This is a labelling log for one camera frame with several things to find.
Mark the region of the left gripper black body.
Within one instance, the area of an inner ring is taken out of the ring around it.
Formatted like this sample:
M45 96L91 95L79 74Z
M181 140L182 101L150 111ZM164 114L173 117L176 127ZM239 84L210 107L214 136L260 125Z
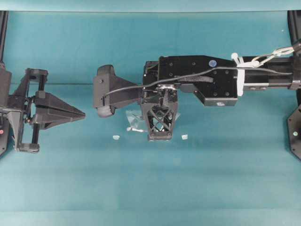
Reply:
M40 126L38 124L33 125L31 143L23 143L22 139L24 125L32 122L31 105L34 102L35 97L30 97L28 95L30 82L37 82L39 84L39 90L43 91L47 82L47 76L47 70L27 68L18 88L12 95L8 96L6 117L13 130L14 149L16 151L38 153L40 150L38 144Z

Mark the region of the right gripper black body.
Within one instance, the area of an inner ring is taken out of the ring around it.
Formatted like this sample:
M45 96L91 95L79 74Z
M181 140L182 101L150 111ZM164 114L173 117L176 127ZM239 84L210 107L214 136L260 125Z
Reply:
M177 108L174 63L170 60L147 61L143 71L141 108Z

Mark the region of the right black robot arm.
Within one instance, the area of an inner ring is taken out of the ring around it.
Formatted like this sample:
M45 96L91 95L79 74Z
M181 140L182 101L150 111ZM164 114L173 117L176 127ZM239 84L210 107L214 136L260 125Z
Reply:
M287 88L301 96L301 13L287 13L293 46L289 57L237 55L232 60L211 56L168 56L145 63L140 105L149 140L169 140L177 114L177 92L194 94L205 106L233 106L244 91Z

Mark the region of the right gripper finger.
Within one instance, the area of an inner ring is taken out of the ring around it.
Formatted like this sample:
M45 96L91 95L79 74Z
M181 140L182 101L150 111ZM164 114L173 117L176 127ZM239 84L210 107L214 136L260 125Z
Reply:
M177 91L143 91L140 106L148 129L148 139L170 140L178 109Z

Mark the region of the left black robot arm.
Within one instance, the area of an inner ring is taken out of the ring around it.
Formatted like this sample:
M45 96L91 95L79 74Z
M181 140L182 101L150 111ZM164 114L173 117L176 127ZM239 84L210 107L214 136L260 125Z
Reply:
M0 153L8 147L13 132L14 149L38 153L40 130L82 120L85 113L45 91L48 72L27 68L17 89L10 94L12 73L0 62Z

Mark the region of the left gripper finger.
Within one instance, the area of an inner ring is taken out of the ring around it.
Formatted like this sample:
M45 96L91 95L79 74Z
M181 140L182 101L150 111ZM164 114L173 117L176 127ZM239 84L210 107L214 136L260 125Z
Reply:
M51 93L45 91L37 91L35 94L35 105L37 111L41 110L58 110L59 113L72 113L76 116L85 116L85 113L80 111L59 99L58 97L52 95Z
M40 129L49 129L68 122L74 122L85 118L85 114L50 114L50 113L36 113L34 116L34 123L40 125Z

